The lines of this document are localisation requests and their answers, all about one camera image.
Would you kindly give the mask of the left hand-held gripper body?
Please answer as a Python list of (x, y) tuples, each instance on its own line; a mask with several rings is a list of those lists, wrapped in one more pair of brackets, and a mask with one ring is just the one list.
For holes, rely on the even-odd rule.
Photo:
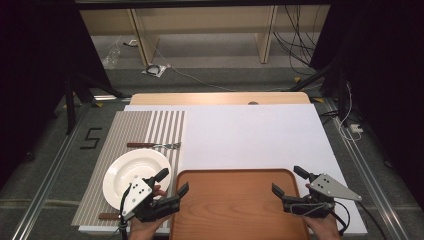
[(153, 222), (180, 210), (181, 198), (177, 195), (154, 199), (155, 179), (135, 179), (124, 192), (120, 217), (128, 221), (137, 218), (141, 222)]

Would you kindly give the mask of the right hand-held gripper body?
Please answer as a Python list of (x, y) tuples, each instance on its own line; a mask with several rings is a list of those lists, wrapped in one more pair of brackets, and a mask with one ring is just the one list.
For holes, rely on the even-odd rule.
[(309, 194), (300, 198), (287, 196), (281, 198), (283, 211), (293, 215), (311, 218), (325, 218), (335, 208), (335, 199), (361, 201), (362, 197), (341, 184), (330, 175), (310, 173)]

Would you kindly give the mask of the fork with brown handle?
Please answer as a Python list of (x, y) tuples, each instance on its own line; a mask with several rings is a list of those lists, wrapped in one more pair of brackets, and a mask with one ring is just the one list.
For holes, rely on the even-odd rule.
[(160, 143), (132, 143), (129, 142), (126, 144), (129, 148), (165, 148), (165, 149), (179, 149), (181, 146), (181, 143), (167, 143), (167, 144), (160, 144)]

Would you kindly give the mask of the brown wooden tray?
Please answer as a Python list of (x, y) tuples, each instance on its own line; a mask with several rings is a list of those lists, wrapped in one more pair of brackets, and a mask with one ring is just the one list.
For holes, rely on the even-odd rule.
[(286, 169), (185, 170), (176, 185), (185, 183), (189, 191), (172, 218), (170, 240), (310, 240), (303, 220), (284, 212), (272, 192), (276, 184), (299, 194)]

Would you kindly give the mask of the person's left hand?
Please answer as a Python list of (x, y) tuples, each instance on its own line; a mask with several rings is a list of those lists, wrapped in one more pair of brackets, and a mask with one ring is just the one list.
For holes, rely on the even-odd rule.
[(130, 221), (129, 240), (153, 240), (159, 227), (169, 219), (169, 216), (153, 222), (141, 222), (137, 218)]

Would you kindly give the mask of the person's right hand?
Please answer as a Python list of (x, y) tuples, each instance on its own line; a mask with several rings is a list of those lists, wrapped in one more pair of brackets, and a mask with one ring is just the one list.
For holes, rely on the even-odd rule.
[(318, 240), (341, 240), (336, 218), (331, 214), (327, 215), (325, 218), (302, 216), (302, 219), (313, 231)]

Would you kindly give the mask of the white round plate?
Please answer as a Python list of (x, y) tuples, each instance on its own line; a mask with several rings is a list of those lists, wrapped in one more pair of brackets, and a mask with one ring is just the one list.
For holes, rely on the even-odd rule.
[(168, 159), (152, 149), (136, 149), (118, 157), (103, 178), (102, 191), (107, 203), (120, 208), (124, 191), (135, 178), (148, 179), (162, 169), (172, 170)]

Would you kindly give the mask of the striped grey placemat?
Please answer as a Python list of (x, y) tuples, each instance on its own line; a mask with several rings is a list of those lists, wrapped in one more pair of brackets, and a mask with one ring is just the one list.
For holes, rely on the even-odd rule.
[[(116, 226), (115, 220), (99, 220), (100, 213), (117, 213), (103, 196), (103, 178), (109, 166), (123, 154), (136, 149), (127, 143), (178, 143), (182, 140), (186, 113), (177, 110), (119, 111), (115, 114), (103, 148), (97, 159), (88, 187), (72, 220), (82, 231), (106, 230)], [(180, 160), (179, 149), (152, 149), (162, 153), (169, 161), (169, 181), (159, 183), (171, 191)]]

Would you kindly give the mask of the white flat board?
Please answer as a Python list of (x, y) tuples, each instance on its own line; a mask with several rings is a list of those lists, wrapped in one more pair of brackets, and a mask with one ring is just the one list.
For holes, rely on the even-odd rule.
[(128, 105), (122, 111), (186, 113), (177, 175), (184, 170), (287, 169), (345, 180), (315, 107), (274, 105)]

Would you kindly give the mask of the light wooden table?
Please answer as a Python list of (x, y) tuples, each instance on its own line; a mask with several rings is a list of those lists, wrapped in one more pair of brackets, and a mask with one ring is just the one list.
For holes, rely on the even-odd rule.
[(310, 104), (303, 92), (138, 93), (131, 105)]

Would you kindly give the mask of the black metal stand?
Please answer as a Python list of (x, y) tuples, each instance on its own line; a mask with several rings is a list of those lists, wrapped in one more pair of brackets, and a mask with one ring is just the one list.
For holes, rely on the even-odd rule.
[(348, 115), (348, 82), (344, 76), (342, 64), (338, 60), (333, 60), (330, 64), (318, 70), (316, 73), (297, 83), (288, 89), (289, 92), (299, 92), (307, 86), (323, 78), (323, 85), (320, 87), (320, 93), (324, 97), (337, 97), (337, 116), (343, 120)]

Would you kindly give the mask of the black tripod stand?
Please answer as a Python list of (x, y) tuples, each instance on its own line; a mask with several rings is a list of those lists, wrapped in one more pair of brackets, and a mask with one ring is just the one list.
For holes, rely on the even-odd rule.
[(75, 72), (69, 74), (67, 79), (64, 81), (64, 93), (67, 111), (67, 135), (72, 132), (77, 123), (74, 96), (78, 96), (83, 103), (93, 102), (94, 95), (90, 91), (91, 87), (101, 89), (118, 99), (131, 98), (131, 95), (117, 91), (111, 86), (101, 83), (100, 81), (97, 81), (84, 73)]

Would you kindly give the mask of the clear crumpled plastic bag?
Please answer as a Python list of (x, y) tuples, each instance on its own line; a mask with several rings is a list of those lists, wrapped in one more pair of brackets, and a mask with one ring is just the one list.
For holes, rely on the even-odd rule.
[(121, 51), (118, 47), (112, 47), (102, 60), (103, 67), (105, 69), (115, 69), (118, 64), (120, 53)]

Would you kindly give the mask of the light wooden shelf unit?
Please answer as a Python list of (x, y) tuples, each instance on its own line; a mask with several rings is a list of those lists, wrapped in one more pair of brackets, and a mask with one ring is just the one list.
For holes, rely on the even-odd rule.
[(162, 35), (211, 33), (252, 33), (264, 64), (273, 33), (291, 32), (294, 23), (302, 32), (321, 32), (329, 9), (328, 5), (274, 5), (82, 10), (80, 14), (92, 36), (134, 35), (145, 65), (152, 62)]

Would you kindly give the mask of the metal floor rail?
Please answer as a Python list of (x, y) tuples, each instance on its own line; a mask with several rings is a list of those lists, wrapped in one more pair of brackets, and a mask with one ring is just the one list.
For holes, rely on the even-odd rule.
[(353, 133), (349, 127), (345, 126), (346, 118), (335, 117), (334, 125), (344, 142), (351, 159), (361, 176), (368, 193), (378, 210), (392, 240), (410, 240), (406, 228), (402, 225), (395, 208), (390, 203), (385, 191), (378, 182), (377, 176), (372, 172), (366, 161), (358, 143), (363, 140), (362, 133)]
[(122, 101), (77, 106), (77, 124), (66, 129), (58, 110), (34, 150), (0, 193), (3, 240), (90, 240), (72, 224), (97, 158)]

